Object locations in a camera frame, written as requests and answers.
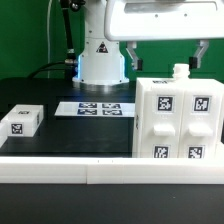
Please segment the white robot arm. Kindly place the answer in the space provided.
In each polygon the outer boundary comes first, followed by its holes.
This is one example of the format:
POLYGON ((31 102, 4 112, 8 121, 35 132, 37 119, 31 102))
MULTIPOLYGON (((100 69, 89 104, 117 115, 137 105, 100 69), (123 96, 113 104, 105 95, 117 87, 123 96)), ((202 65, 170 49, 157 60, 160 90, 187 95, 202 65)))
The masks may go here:
POLYGON ((142 69, 135 49, 139 41, 196 39, 192 68, 211 39, 224 38, 224 0, 59 0, 67 41, 69 79, 77 87, 108 90, 126 85, 125 59, 119 44, 126 43, 132 68, 142 69), (75 53, 69 13, 85 10, 84 50, 75 53))

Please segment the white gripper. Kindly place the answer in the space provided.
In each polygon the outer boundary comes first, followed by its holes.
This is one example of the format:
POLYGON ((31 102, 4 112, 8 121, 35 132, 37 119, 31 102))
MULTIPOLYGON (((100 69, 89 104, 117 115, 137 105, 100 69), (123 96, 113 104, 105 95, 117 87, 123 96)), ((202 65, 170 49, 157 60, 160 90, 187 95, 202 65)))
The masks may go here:
MULTIPOLYGON (((141 71, 135 41, 224 38, 224 0, 108 0, 104 31, 108 40, 128 41, 132 69, 141 71)), ((190 69, 201 67, 208 48, 208 40, 196 42, 190 69)))

